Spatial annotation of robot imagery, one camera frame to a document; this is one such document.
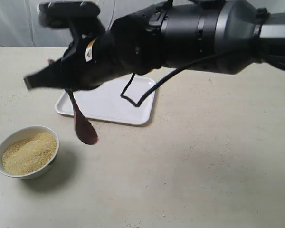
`bowl rim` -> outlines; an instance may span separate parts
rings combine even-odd
[[[47,166],[56,158],[57,153],[58,153],[58,149],[59,149],[59,145],[60,145],[60,143],[59,143],[59,137],[58,137],[57,133],[56,133],[54,130],[52,130],[52,129],[50,129],[49,127],[46,127],[46,126],[42,126],[42,125],[27,126],[27,127],[24,127],[24,128],[21,128],[21,129],[15,131],[14,133],[11,133],[8,137],[6,137],[6,138],[0,143],[0,147],[1,147],[9,138],[13,137],[14,135],[16,135],[16,134],[18,134],[18,133],[20,133],[20,132],[22,132],[22,131],[24,131],[24,130],[31,129],[31,128],[43,128],[43,129],[47,129],[47,130],[49,130],[49,131],[53,134],[53,136],[55,137],[55,140],[56,140],[56,144],[57,144],[55,153],[53,154],[53,156],[51,157],[51,159],[50,159],[44,166],[42,166],[41,168],[39,168],[39,169],[36,170],[36,171],[30,172],[30,173],[27,173],[27,174],[23,174],[23,175],[13,175],[13,174],[9,174],[9,173],[6,172],[4,169],[0,168],[0,173],[2,173],[3,175],[8,176],[8,177],[13,177],[13,178],[23,178],[23,177],[31,176],[31,175],[33,175],[33,174],[35,174],[35,173],[38,173],[39,171],[41,171],[41,170],[44,169],[45,167],[47,167]]]

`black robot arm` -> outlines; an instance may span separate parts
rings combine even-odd
[[[91,2],[38,9],[41,25],[69,28],[74,40],[56,63],[25,77],[28,89],[91,90],[162,66],[177,69],[170,77],[184,69],[237,74],[254,62],[285,70],[285,13],[270,14],[246,0],[179,6],[169,0],[118,18],[108,31]]]

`table surface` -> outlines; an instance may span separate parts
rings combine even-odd
[[[22,80],[63,51],[0,47],[0,142],[28,125],[61,139],[44,176],[0,174],[0,228],[285,228],[285,72],[183,72],[146,126],[92,121],[100,142],[87,146],[54,110],[61,91]]]

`white tray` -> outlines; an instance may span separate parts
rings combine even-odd
[[[131,76],[123,76],[101,85],[91,91],[78,91],[74,97],[85,117],[131,125],[142,125],[150,119],[154,93],[152,93],[140,107],[132,106],[120,97],[120,93]],[[150,78],[135,76],[125,93],[136,103],[141,96],[155,84]],[[63,93],[55,105],[55,110],[62,115],[74,116],[71,101],[67,93]]]

